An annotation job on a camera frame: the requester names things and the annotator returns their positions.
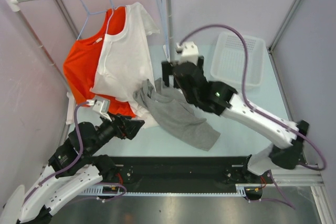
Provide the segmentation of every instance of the white table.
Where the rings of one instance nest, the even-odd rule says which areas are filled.
[[[204,72],[211,80],[210,67],[214,46],[199,46],[201,55],[205,58]],[[162,47],[150,47],[155,79],[161,76],[161,61],[165,59]],[[271,113],[288,119],[284,102],[281,98],[278,83],[272,69],[270,59],[265,48],[264,78],[259,88],[247,91],[251,102],[270,111]],[[141,129],[133,140],[121,140],[113,138],[102,147],[96,155],[107,154],[109,156],[247,156],[256,154],[270,144],[265,137],[250,130],[248,127],[214,114],[195,109],[199,118],[207,118],[208,123],[217,131],[220,137],[215,145],[207,152],[196,149],[179,139],[173,137],[160,126],[149,129]],[[91,122],[99,125],[101,120],[90,108],[80,108],[78,112],[79,122]]]

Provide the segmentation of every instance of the t-shirt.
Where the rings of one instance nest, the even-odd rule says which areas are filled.
[[[104,24],[97,34],[87,39],[77,40],[74,43],[63,64],[64,75],[68,80],[77,104],[85,102],[88,99],[93,99],[96,95],[90,91],[90,88],[94,84],[94,76],[103,46],[108,19],[111,14],[112,10],[109,9],[106,12]],[[125,14],[125,7],[119,7],[117,10],[114,10],[109,24],[109,34],[118,34],[123,30]],[[127,102],[117,101],[114,97],[108,95],[100,96],[110,100],[110,113],[135,117]]]
[[[149,127],[151,123],[157,123],[148,110],[134,100],[133,92],[142,87],[144,80],[149,79],[154,84],[146,36],[160,31],[140,3],[128,5],[126,10],[123,30],[115,35],[105,35],[91,92],[129,102],[134,114],[145,120],[144,127]]]

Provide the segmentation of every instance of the white plastic basket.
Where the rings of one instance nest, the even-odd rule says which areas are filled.
[[[246,89],[261,84],[264,71],[265,41],[253,36],[243,36],[248,49],[248,66]],[[233,33],[225,31],[218,37],[211,75],[226,84],[241,89],[241,79],[245,62],[244,48],[240,39]]]

